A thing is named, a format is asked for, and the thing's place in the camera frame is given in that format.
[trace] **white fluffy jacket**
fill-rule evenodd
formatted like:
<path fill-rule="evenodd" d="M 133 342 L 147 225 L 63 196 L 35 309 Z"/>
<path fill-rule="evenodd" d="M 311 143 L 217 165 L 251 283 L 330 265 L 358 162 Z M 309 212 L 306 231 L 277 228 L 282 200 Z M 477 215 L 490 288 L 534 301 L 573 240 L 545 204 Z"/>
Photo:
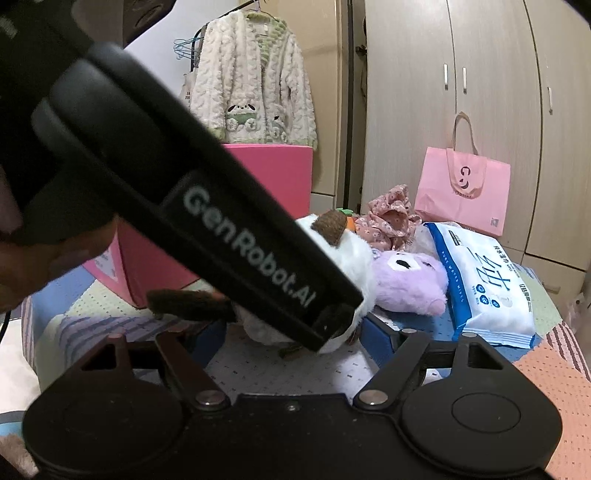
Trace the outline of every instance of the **white fluffy jacket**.
<path fill-rule="evenodd" d="M 262 12 L 234 12 L 207 26 L 190 109 L 223 142 L 317 145 L 296 37 Z"/>

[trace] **pink shopping bag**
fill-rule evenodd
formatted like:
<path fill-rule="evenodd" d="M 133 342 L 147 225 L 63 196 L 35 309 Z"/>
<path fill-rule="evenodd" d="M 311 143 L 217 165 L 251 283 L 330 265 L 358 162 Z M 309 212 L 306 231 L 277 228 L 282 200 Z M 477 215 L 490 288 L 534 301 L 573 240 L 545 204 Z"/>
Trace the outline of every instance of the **pink shopping bag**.
<path fill-rule="evenodd" d="M 471 153 L 456 151 L 457 123 L 470 126 Z M 418 184 L 415 211 L 426 222 L 454 221 L 485 235 L 503 234 L 511 166 L 478 155 L 472 124 L 456 115 L 451 148 L 428 147 Z"/>

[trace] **purple plush toy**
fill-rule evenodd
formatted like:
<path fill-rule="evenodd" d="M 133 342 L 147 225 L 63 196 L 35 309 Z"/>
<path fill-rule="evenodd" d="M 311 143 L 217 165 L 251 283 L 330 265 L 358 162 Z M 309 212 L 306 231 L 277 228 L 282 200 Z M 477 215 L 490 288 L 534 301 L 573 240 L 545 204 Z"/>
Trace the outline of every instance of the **purple plush toy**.
<path fill-rule="evenodd" d="M 447 273 L 429 255 L 374 251 L 377 306 L 391 312 L 438 316 L 445 312 Z"/>

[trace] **brown plush ear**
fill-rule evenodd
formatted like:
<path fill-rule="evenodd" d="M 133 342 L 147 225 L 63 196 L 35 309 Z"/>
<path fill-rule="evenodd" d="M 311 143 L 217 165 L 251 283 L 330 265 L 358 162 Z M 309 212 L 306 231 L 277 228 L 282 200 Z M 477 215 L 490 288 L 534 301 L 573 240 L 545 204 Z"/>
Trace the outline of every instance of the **brown plush ear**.
<path fill-rule="evenodd" d="M 193 322 L 236 319 L 230 300 L 206 291 L 150 290 L 146 296 L 148 308 L 155 314 L 169 313 Z"/>
<path fill-rule="evenodd" d="M 322 235 L 329 245 L 336 247 L 347 228 L 347 216 L 340 210 L 330 210 L 320 215 L 311 228 Z"/>

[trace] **wardrobe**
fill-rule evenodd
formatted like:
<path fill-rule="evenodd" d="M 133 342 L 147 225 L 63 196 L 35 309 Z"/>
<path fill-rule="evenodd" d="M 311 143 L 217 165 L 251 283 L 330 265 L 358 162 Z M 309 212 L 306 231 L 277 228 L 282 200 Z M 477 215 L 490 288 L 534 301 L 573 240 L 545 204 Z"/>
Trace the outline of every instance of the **wardrobe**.
<path fill-rule="evenodd" d="M 563 0 L 366 0 L 366 16 L 362 204 L 397 183 L 414 201 L 427 147 L 466 112 L 480 155 L 511 165 L 499 241 L 563 311 L 591 261 L 589 24 Z"/>
<path fill-rule="evenodd" d="M 365 43 L 363 0 L 266 0 L 261 8 L 284 19 L 304 56 L 316 114 L 318 150 L 314 153 L 310 209 L 324 213 L 337 207 L 357 209 L 365 159 L 364 58 L 355 55 L 349 86 L 348 7 L 354 12 L 354 43 Z M 348 138 L 349 88 L 353 134 Z M 348 141 L 350 154 L 347 158 Z"/>

